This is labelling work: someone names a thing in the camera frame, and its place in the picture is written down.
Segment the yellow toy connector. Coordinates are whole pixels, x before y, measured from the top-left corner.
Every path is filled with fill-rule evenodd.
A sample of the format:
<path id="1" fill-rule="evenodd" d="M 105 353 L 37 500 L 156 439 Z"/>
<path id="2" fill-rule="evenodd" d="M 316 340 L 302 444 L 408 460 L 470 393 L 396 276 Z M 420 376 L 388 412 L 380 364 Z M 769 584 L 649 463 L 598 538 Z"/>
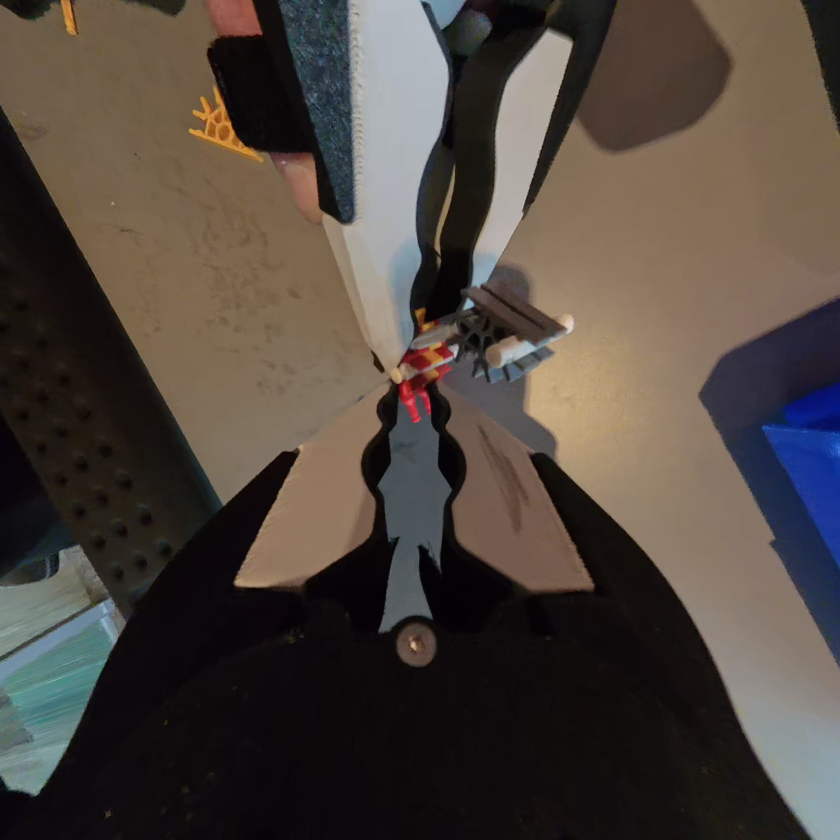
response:
<path id="1" fill-rule="evenodd" d="M 199 129 L 190 128 L 189 133 L 200 140 L 247 160 L 264 163 L 263 156 L 245 145 L 235 133 L 224 100 L 217 87 L 213 87 L 213 96 L 213 102 L 205 97 L 200 97 L 202 107 L 194 109 L 192 115 L 202 124 L 202 127 Z"/>

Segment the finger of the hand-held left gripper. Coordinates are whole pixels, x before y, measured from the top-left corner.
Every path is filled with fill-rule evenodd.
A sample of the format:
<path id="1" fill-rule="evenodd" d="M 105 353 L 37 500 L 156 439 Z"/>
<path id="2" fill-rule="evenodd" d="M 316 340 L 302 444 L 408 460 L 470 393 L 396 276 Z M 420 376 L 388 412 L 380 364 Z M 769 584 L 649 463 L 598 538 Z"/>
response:
<path id="1" fill-rule="evenodd" d="M 455 93 L 453 190 L 440 231 L 434 316 L 490 278 L 524 214 L 573 41 L 523 29 L 470 57 Z"/>
<path id="2" fill-rule="evenodd" d="M 355 216 L 322 226 L 369 349 L 386 373 L 414 336 L 418 203 L 445 119 L 450 69 L 434 12 L 350 2 Z"/>

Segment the blue bin with plastic bags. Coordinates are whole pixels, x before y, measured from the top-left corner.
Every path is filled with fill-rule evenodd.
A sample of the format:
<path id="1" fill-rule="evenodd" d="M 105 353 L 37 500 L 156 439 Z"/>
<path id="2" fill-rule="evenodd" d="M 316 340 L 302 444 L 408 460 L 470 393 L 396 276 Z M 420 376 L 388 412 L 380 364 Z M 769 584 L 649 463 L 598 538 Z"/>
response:
<path id="1" fill-rule="evenodd" d="M 839 302 L 725 354 L 700 401 L 797 580 L 838 586 Z"/>

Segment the black perforated pad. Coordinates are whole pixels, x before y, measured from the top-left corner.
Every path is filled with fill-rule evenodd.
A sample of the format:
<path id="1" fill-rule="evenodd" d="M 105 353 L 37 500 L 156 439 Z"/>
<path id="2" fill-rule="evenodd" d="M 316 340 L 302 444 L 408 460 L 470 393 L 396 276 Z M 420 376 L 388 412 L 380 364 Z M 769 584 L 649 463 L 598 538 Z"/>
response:
<path id="1" fill-rule="evenodd" d="M 5 113 L 2 416 L 129 617 L 221 507 Z"/>

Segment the toy rod and connector assembly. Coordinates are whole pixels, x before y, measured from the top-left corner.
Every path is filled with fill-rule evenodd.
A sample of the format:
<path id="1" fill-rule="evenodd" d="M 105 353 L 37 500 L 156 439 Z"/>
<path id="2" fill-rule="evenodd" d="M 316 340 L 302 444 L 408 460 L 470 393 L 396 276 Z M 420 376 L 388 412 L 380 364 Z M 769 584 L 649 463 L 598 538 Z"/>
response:
<path id="1" fill-rule="evenodd" d="M 515 382 L 550 359 L 553 345 L 573 332 L 570 314 L 553 318 L 499 281 L 468 287 L 457 309 L 428 320 L 414 312 L 416 334 L 390 377 L 414 424 L 421 408 L 432 415 L 429 388 L 455 364 L 469 367 L 472 379 L 488 384 Z"/>

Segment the person's left hand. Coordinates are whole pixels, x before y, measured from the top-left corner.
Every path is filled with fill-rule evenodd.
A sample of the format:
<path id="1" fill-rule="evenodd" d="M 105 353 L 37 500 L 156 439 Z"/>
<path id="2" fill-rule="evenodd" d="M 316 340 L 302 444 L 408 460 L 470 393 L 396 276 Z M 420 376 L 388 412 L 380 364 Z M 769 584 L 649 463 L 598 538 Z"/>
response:
<path id="1" fill-rule="evenodd" d="M 213 29 L 220 36 L 261 35 L 261 27 L 252 1 L 205 1 Z M 299 214 L 310 224 L 322 225 L 316 166 L 311 155 L 270 153 L 278 172 L 290 188 Z"/>

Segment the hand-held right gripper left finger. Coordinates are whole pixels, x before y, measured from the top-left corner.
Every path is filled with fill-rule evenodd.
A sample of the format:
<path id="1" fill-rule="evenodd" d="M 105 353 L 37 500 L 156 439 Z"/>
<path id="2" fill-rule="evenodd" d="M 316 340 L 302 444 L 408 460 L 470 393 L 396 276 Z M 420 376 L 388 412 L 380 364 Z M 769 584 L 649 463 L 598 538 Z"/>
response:
<path id="1" fill-rule="evenodd" d="M 375 499 L 363 478 L 367 445 L 382 430 L 368 394 L 299 447 L 234 586 L 299 590 L 374 533 Z"/>

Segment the dark flat board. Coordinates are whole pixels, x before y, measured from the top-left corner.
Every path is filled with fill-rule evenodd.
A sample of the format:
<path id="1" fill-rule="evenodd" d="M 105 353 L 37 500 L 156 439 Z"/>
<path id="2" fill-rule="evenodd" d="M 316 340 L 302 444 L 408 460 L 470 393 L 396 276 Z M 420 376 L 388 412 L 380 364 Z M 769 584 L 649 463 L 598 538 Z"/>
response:
<path id="1" fill-rule="evenodd" d="M 831 110 L 839 129 L 839 1 L 801 1 Z"/>

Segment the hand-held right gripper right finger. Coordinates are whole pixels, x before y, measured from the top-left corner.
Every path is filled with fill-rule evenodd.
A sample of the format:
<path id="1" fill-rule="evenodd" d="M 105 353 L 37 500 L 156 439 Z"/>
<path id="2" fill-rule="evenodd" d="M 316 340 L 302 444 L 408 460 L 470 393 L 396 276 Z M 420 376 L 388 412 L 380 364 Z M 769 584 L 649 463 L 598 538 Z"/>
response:
<path id="1" fill-rule="evenodd" d="M 472 560 L 529 594 L 593 593 L 534 451 L 464 396 L 438 391 L 448 409 L 440 443 L 453 445 L 455 471 L 437 568 Z"/>

